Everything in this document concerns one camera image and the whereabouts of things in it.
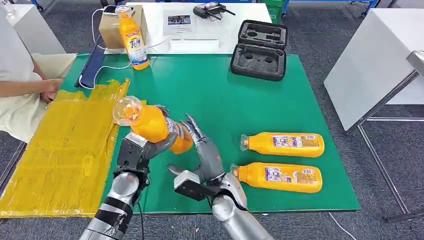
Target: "bottle cap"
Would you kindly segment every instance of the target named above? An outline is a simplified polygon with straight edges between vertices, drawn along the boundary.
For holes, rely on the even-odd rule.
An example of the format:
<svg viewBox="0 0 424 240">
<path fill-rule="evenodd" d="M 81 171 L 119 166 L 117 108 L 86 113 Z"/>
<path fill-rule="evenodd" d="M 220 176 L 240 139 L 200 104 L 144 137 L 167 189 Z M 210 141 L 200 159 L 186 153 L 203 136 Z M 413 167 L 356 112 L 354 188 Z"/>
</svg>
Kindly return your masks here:
<svg viewBox="0 0 424 240">
<path fill-rule="evenodd" d="M 135 96 L 126 96 L 113 107 L 113 120 L 120 126 L 130 126 L 140 116 L 142 102 Z"/>
<path fill-rule="evenodd" d="M 242 134 L 240 136 L 240 150 L 246 151 L 249 149 L 249 137 Z"/>
<path fill-rule="evenodd" d="M 234 174 L 241 182 L 246 182 L 248 180 L 248 168 L 247 166 L 238 166 L 236 164 L 231 164 L 230 172 Z"/>
<path fill-rule="evenodd" d="M 131 17 L 133 11 L 127 5 L 120 5 L 115 9 L 115 14 L 119 16 L 121 19 L 125 19 Z"/>
</svg>

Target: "blue chair leg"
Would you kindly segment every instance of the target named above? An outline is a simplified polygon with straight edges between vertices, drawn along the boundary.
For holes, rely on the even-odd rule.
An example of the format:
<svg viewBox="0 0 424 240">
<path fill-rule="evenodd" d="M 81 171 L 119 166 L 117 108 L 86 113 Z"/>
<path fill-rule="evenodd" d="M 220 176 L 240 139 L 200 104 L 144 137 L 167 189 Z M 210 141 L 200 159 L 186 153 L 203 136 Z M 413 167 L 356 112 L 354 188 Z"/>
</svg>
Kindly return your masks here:
<svg viewBox="0 0 424 240">
<path fill-rule="evenodd" d="M 37 0 L 31 0 L 31 3 L 34 4 L 39 11 L 43 11 L 44 8 L 37 2 Z"/>
<path fill-rule="evenodd" d="M 287 9 L 289 8 L 289 1 L 285 0 L 284 5 L 282 7 L 282 16 L 285 17 L 287 15 Z"/>
<path fill-rule="evenodd" d="M 365 18 L 368 14 L 368 11 L 370 11 L 370 9 L 375 8 L 378 3 L 379 3 L 379 0 L 370 1 L 369 4 L 368 4 L 368 7 L 365 9 L 365 11 L 360 16 Z"/>
</svg>

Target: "cardboard box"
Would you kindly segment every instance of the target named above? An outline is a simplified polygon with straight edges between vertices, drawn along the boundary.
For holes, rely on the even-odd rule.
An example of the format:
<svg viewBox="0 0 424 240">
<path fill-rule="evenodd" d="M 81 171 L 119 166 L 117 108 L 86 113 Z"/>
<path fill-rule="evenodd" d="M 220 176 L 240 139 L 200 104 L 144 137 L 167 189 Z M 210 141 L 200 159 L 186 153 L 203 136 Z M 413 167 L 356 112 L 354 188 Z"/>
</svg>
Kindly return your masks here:
<svg viewBox="0 0 424 240">
<path fill-rule="evenodd" d="M 134 13 L 132 18 L 135 23 L 140 27 L 141 32 L 141 43 L 146 45 L 147 36 L 147 24 L 145 14 L 143 12 L 143 6 L 136 5 L 134 7 Z M 101 16 L 100 25 L 98 26 L 101 37 L 103 38 L 104 44 L 108 49 L 123 49 L 122 38 L 119 33 L 119 17 L 115 15 L 103 14 Z"/>
</svg>

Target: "printed photo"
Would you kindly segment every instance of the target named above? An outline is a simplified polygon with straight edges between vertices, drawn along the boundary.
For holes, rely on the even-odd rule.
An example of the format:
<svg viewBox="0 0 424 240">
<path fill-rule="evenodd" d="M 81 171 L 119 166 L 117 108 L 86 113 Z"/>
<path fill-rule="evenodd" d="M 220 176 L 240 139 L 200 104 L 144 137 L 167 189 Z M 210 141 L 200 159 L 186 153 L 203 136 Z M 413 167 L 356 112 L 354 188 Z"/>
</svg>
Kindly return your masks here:
<svg viewBox="0 0 424 240">
<path fill-rule="evenodd" d="M 191 24 L 190 15 L 168 16 L 168 25 Z"/>
</svg>

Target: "black foam case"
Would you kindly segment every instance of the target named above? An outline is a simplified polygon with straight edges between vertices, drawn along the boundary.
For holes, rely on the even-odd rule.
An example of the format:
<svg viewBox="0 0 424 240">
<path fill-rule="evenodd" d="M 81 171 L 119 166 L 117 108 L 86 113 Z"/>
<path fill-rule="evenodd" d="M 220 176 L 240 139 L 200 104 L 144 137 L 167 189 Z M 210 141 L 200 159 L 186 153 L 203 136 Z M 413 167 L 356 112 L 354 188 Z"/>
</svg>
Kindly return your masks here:
<svg viewBox="0 0 424 240">
<path fill-rule="evenodd" d="M 230 69 L 238 75 L 281 81 L 286 73 L 286 25 L 245 20 L 238 31 Z"/>
</svg>

